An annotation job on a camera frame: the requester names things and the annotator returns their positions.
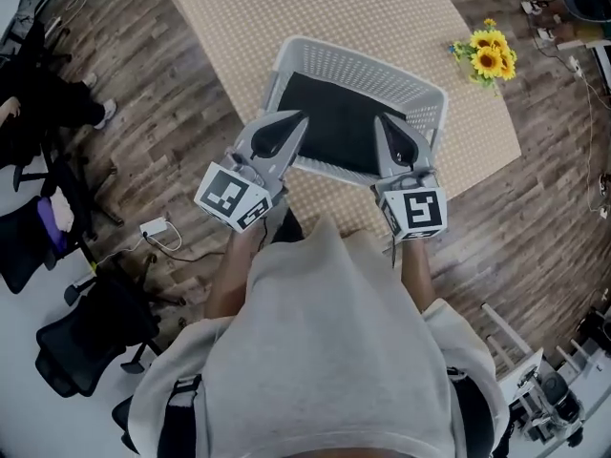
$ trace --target robotic arm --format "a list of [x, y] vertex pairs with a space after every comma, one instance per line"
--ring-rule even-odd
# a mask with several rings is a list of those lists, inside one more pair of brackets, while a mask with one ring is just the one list
[[[221, 163], [210, 165], [195, 202], [234, 230], [246, 230], [284, 195], [284, 173], [304, 141], [307, 122], [302, 112], [285, 111], [247, 124]], [[378, 115], [373, 126], [381, 178], [371, 190], [394, 238], [443, 231], [446, 197], [433, 174], [427, 140], [390, 114]]]

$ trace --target sunflower bouquet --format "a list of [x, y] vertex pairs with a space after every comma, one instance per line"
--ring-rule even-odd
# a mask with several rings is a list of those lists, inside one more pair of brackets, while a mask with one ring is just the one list
[[516, 76], [516, 52], [510, 49], [507, 39], [495, 26], [493, 19], [484, 20], [485, 29], [475, 31], [469, 42], [454, 42], [450, 52], [459, 63], [468, 64], [468, 76], [473, 83], [488, 88], [495, 78], [511, 80]]

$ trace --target laundry basket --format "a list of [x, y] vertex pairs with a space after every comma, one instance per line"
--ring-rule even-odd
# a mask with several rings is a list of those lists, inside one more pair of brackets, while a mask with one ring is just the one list
[[[448, 109], [448, 97], [439, 87], [360, 52], [293, 36], [285, 40], [274, 63], [263, 113], [278, 111], [293, 73], [340, 85], [404, 114], [406, 121], [429, 141], [434, 156]], [[369, 186], [379, 179], [303, 156], [297, 156], [293, 165], [356, 185]]]

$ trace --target sunflower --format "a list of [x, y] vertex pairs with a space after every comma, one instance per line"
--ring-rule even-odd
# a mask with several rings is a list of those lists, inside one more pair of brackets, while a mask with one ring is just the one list
[[481, 48], [471, 55], [471, 64], [485, 78], [499, 76], [502, 66], [500, 51], [491, 46]]
[[488, 48], [493, 45], [493, 38], [490, 31], [475, 31], [471, 36], [469, 42], [472, 48], [477, 50], [481, 48]]
[[509, 45], [507, 39], [501, 31], [490, 31], [490, 45], [497, 47], [501, 52], [509, 53]]
[[500, 76], [505, 80], [511, 80], [516, 77], [516, 62], [511, 53], [505, 53], [500, 56]]

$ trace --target purple cloth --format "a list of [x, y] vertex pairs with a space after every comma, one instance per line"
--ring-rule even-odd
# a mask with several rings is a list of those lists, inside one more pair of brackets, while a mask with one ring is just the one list
[[40, 200], [38, 200], [38, 205], [36, 207], [38, 210], [38, 216], [45, 225], [47, 234], [53, 242], [55, 249], [58, 253], [63, 253], [68, 247], [68, 240], [66, 239], [66, 234], [60, 231], [55, 224], [55, 217], [53, 216], [51, 201], [47, 197], [42, 197]]

